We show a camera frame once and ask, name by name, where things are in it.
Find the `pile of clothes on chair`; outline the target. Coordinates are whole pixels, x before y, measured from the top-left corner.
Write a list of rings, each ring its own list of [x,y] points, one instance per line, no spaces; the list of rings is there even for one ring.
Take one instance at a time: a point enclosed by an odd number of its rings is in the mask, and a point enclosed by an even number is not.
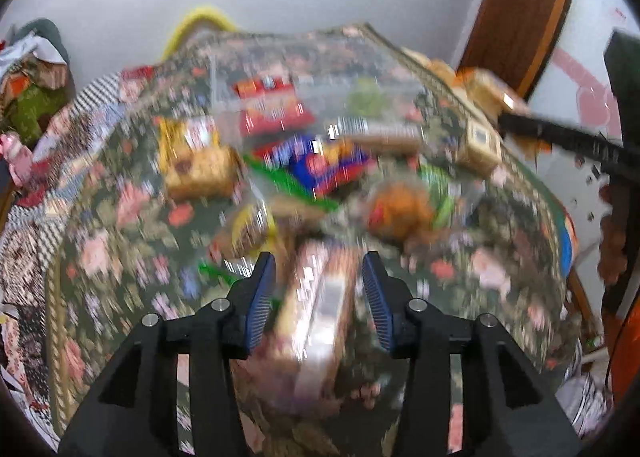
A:
[[[58,27],[36,19],[1,41],[1,131],[29,147],[75,94],[70,55]]]

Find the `blue biscuit bag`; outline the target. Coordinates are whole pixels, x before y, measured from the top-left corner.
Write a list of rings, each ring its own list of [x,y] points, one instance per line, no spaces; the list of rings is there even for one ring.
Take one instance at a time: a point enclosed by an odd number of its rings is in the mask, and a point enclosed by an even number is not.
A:
[[[372,163],[370,154],[350,139],[303,134],[259,147],[254,156],[268,169],[290,174],[314,198],[357,180]]]

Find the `yellow padded hoop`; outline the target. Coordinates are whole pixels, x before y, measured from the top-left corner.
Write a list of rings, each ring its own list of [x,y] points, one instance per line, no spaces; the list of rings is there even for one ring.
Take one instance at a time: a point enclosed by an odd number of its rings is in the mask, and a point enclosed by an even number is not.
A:
[[[180,47],[200,30],[237,32],[239,27],[219,8],[198,6],[187,13],[178,26],[171,31],[162,53],[162,61],[166,61],[177,50],[180,50]]]

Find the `red fries snack bag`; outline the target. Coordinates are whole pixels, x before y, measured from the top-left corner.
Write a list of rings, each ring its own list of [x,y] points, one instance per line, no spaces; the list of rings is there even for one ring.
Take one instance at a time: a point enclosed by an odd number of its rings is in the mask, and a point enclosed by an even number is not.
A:
[[[240,133],[243,137],[272,135],[312,125],[314,114],[298,98],[293,79],[255,76],[235,83],[241,99]]]

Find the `round bread bun pack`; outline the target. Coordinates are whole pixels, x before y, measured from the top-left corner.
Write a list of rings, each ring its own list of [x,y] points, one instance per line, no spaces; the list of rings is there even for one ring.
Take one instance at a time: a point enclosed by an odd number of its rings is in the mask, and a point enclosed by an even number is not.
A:
[[[448,231],[451,203],[422,182],[388,180],[370,191],[362,221],[366,231],[375,237],[408,243]]]

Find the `patchwork quilt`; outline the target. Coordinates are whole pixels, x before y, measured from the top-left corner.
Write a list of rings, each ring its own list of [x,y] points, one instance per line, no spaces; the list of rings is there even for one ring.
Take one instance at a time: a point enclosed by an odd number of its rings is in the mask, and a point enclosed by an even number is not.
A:
[[[101,76],[54,115],[35,147],[35,180],[1,231],[1,383],[53,449],[46,274],[93,158],[122,117],[121,85],[120,73]]]

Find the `yellow cookie bag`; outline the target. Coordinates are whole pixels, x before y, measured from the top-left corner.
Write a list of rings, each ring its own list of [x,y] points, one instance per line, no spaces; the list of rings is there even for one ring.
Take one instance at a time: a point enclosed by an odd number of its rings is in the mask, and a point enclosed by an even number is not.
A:
[[[210,116],[158,118],[158,167],[175,201],[230,198],[240,176],[235,149],[221,142]]]

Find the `clear plastic storage bin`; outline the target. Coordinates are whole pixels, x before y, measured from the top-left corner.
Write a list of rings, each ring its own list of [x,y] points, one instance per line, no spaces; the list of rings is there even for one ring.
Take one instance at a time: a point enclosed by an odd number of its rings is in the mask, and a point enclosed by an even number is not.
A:
[[[364,228],[362,212],[370,191],[388,180],[410,180],[448,197],[452,201],[450,227],[464,225],[485,199],[487,187],[479,176],[456,163],[460,138],[471,115],[431,68],[424,64],[404,81],[324,79],[318,85],[299,87],[296,95],[316,121],[300,130],[272,135],[243,137],[241,104],[220,105],[220,121],[233,134],[248,169],[247,186],[224,206],[224,217],[232,217],[244,204],[263,204],[273,209],[282,203],[286,211],[304,204],[325,213],[326,224]],[[390,98],[392,105],[381,118],[352,116],[348,112],[347,96],[361,79],[373,79]],[[326,197],[314,198],[290,174],[268,169],[254,156],[257,148],[295,134],[350,139],[370,154],[372,163],[357,180]]]

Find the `pink plush toy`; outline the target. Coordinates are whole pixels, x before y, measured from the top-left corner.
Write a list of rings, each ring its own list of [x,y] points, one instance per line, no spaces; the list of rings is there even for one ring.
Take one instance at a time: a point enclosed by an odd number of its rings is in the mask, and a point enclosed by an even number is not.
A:
[[[1,157],[9,165],[9,172],[16,187],[24,187],[32,178],[32,152],[21,137],[13,131],[0,137]]]

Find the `green round jelly cup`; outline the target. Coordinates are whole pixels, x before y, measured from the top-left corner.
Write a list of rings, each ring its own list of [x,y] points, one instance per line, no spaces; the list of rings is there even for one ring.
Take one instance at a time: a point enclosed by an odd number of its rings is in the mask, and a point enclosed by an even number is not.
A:
[[[365,118],[381,118],[390,105],[390,98],[373,79],[359,80],[346,99],[348,112]]]

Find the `dark floral bedspread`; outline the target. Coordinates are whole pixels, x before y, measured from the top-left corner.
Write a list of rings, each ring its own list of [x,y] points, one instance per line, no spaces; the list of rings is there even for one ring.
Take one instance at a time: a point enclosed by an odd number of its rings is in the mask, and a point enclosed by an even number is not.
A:
[[[491,314],[532,362],[551,393],[579,359],[577,328],[567,318],[565,277],[570,219],[538,178],[502,146],[502,162],[482,177],[485,199],[460,227],[392,243],[363,227],[326,224],[326,214],[298,204],[286,211],[224,206],[247,186],[244,154],[218,116],[239,102],[233,85],[255,76],[286,76],[295,91],[324,79],[407,80],[421,65],[367,26],[305,35],[235,33],[204,40],[156,67],[93,158],[70,208],[48,275],[48,342],[53,419],[62,436],[93,381],[139,321],[191,316],[228,295],[253,273],[264,252],[276,279],[262,339],[231,377],[247,453],[244,456],[396,456],[393,453],[408,359],[382,347],[362,280],[374,251],[388,275],[412,296],[464,319]],[[221,142],[240,159],[230,198],[170,199],[158,167],[158,118],[210,116]],[[352,319],[330,393],[297,403],[269,359],[271,331],[298,250],[309,240],[356,247],[362,259]],[[463,376],[451,356],[448,453],[462,456]],[[179,456],[192,444],[189,357],[177,367]]]

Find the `gold brown biscuit pack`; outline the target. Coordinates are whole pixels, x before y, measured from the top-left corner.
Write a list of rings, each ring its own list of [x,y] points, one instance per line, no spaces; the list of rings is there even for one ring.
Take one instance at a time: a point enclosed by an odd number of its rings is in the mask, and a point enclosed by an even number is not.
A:
[[[271,331],[269,359],[297,403],[330,393],[343,357],[361,251],[309,240],[298,250]]]

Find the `beige boxed cake snack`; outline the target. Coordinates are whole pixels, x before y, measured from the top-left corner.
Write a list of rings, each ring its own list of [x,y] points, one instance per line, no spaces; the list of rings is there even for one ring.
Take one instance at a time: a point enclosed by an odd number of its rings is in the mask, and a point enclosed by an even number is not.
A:
[[[500,136],[491,126],[472,120],[466,122],[456,162],[484,178],[490,177],[502,162]]]

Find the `brown wooden door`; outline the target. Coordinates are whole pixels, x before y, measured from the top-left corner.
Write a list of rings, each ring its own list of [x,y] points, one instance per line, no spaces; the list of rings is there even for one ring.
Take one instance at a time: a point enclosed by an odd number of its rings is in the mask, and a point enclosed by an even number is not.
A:
[[[533,93],[572,0],[482,0],[459,67],[495,73],[523,98]]]

